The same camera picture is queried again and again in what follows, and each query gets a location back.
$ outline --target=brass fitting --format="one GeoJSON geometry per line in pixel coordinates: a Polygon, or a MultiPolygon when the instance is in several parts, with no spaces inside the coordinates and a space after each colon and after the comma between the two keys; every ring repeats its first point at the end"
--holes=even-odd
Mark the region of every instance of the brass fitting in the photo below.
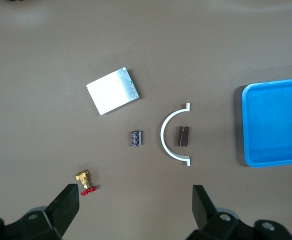
{"type": "Polygon", "coordinates": [[[81,171],[76,174],[76,180],[80,181],[83,184],[85,189],[89,189],[90,186],[90,174],[87,170],[81,171]]]}

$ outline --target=gray table surface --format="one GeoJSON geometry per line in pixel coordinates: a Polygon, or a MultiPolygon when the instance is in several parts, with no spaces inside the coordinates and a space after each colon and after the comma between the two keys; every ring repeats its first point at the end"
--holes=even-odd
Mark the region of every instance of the gray table surface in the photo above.
{"type": "Polygon", "coordinates": [[[292,165],[245,164],[238,98],[282,79],[292,79],[292,0],[0,0],[0,217],[49,204],[89,169],[100,188],[80,196],[65,240],[185,239],[194,184],[248,225],[292,233],[292,165]],[[100,116],[86,84],[121,67],[141,98],[100,116]],[[190,167],[160,141],[187,102],[166,141],[190,167]]]}

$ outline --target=white curved handle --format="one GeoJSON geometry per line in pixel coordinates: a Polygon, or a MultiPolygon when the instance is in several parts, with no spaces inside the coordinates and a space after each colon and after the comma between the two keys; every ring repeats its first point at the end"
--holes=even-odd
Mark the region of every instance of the white curved handle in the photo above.
{"type": "Polygon", "coordinates": [[[187,163],[187,166],[191,165],[191,159],[190,156],[183,156],[183,155],[178,155],[176,153],[173,153],[171,150],[169,150],[169,148],[166,146],[165,140],[164,140],[164,131],[166,128],[166,125],[168,124],[168,122],[177,114],[183,113],[183,112],[189,112],[191,110],[191,104],[188,102],[186,103],[186,108],[181,109],[181,110],[177,110],[174,111],[172,114],[170,114],[165,121],[162,123],[161,129],[160,129],[160,140],[161,140],[161,144],[164,147],[165,151],[172,156],[174,159],[180,160],[180,161],[184,161],[187,163]]]}

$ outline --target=blue plastic bin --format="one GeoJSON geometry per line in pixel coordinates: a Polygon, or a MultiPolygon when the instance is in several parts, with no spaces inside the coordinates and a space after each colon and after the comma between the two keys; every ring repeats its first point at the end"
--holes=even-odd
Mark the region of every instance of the blue plastic bin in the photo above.
{"type": "Polygon", "coordinates": [[[292,79],[250,84],[241,99],[246,163],[292,164],[292,79]]]}

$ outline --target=screw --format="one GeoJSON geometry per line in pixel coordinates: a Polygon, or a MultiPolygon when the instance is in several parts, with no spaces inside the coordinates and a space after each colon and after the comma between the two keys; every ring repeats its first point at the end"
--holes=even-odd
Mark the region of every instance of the screw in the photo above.
{"type": "Polygon", "coordinates": [[[34,220],[34,219],[36,219],[36,218],[38,218],[38,215],[37,215],[37,214],[32,214],[32,215],[30,215],[30,216],[28,217],[28,220],[34,220]]]}
{"type": "Polygon", "coordinates": [[[270,231],[275,230],[275,227],[271,223],[269,223],[268,221],[263,222],[261,225],[264,227],[264,229],[267,229],[270,231]]]}
{"type": "Polygon", "coordinates": [[[229,222],[231,219],[230,216],[228,216],[227,214],[222,214],[219,216],[223,221],[229,222]]]}

